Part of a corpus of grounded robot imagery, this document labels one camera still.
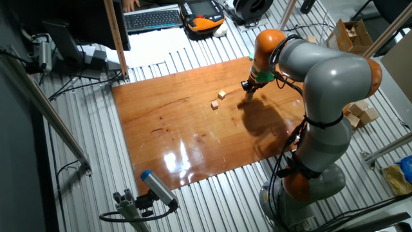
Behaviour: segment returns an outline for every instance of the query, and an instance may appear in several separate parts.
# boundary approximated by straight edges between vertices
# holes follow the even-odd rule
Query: metal rod
[[[359,216],[359,217],[357,217],[357,218],[354,218],[354,219],[350,220],[349,222],[347,222],[347,223],[339,226],[339,227],[336,228],[336,229],[333,229],[332,231],[333,231],[333,232],[335,232],[335,231],[340,231],[340,230],[343,229],[343,228],[352,226],[352,225],[354,225],[354,224],[356,224],[356,223],[358,223],[358,222],[361,222],[361,221],[363,221],[363,220],[367,220],[367,219],[371,218],[373,215],[376,215],[376,214],[378,214],[378,213],[385,212],[385,211],[387,211],[388,209],[391,209],[391,208],[393,208],[393,207],[395,207],[395,206],[399,206],[399,205],[401,205],[401,204],[405,204],[406,202],[409,202],[411,199],[412,199],[412,197],[407,197],[407,198],[405,198],[405,199],[403,199],[403,200],[399,200],[398,202],[391,203],[391,204],[389,204],[389,205],[387,205],[387,206],[384,206],[384,207],[382,207],[382,208],[380,208],[380,209],[376,209],[376,210],[370,211],[369,213],[366,213],[366,214],[364,214],[364,215],[361,215],[361,216]]]
[[[122,69],[123,78],[129,79],[129,71],[127,69],[126,58],[124,57],[122,38],[120,37],[120,32],[118,31],[115,7],[113,6],[112,0],[104,0],[104,6],[106,7],[106,13],[108,14],[111,35],[115,42],[115,47],[117,50],[118,60],[120,61],[120,67]]]
[[[29,96],[30,100],[36,105],[37,109],[39,109],[39,111],[47,119],[67,147],[69,147],[70,151],[73,152],[74,156],[78,158],[80,163],[86,169],[86,173],[90,174],[91,166],[89,159],[85,156],[79,144],[64,125],[63,121],[50,104],[50,101],[46,98],[46,96],[44,96],[37,82],[27,75],[22,64],[18,60],[2,55],[0,56],[0,61],[2,61],[4,66],[8,68],[10,73],[23,88],[24,92]]]
[[[289,0],[288,5],[286,6],[285,12],[282,15],[281,23],[279,24],[279,30],[285,29],[286,23],[289,20],[292,11],[294,10],[297,0]]]
[[[402,145],[405,145],[409,142],[412,141],[412,132],[407,133],[406,135],[402,136],[401,138],[391,142],[390,144],[384,146],[383,148],[379,149],[378,151],[375,151],[371,155],[368,155],[368,158],[365,159],[367,164],[372,163],[375,161],[377,158],[399,148]]]
[[[400,13],[392,24],[379,36],[379,38],[366,50],[364,57],[371,57],[397,30],[402,26],[412,14],[412,3]]]

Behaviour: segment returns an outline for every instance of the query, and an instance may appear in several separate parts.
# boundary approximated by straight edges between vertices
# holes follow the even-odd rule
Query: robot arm
[[[285,36],[280,33],[265,30],[256,38],[255,59],[247,81],[255,89],[265,84],[264,79],[260,81],[258,77],[270,69],[265,65],[271,65],[259,62],[269,60],[265,56],[268,52],[261,51],[274,49],[282,43]],[[279,210],[276,214],[290,226],[302,221],[305,216],[294,217],[307,213],[305,208],[312,202],[328,198],[345,186],[344,173],[334,164],[346,152],[351,140],[351,124],[343,117],[342,109],[373,95],[382,80],[382,72],[380,66],[368,58],[323,48],[303,39],[288,41],[281,51],[274,52],[278,53],[276,63],[280,72],[293,81],[304,83],[306,126],[301,130],[298,148],[290,159],[292,166],[283,172],[288,174],[276,184],[265,183],[260,201],[269,217],[275,217],[272,212]],[[246,91],[248,101],[251,94]],[[279,197],[267,196],[270,192]]]

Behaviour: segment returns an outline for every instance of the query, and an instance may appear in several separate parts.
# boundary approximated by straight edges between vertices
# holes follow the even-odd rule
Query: orange device
[[[180,13],[186,28],[197,34],[213,32],[225,21],[223,9],[213,0],[180,4]]]

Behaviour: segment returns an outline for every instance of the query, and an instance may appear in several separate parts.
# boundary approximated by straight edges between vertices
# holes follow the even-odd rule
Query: blue object
[[[142,174],[140,174],[140,178],[142,179],[142,181],[144,181],[152,173],[153,173],[152,170],[147,169],[143,171]]]
[[[405,179],[412,184],[412,155],[403,158],[397,163],[400,169],[404,172]]]
[[[161,26],[173,26],[176,23],[169,23],[169,24],[162,24],[162,25],[155,25],[155,26],[145,26],[144,28],[156,28],[156,27],[161,27]]]

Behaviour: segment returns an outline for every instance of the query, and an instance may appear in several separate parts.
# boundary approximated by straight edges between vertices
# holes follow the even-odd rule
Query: cardboard box
[[[348,111],[353,113],[354,116],[359,117],[359,115],[361,115],[368,106],[369,104],[366,101],[360,100],[351,104]]]
[[[351,30],[352,27],[355,28],[356,37],[351,41],[346,29]],[[362,55],[373,44],[373,41],[362,19],[347,23],[340,19],[326,40],[326,44],[331,49]]]

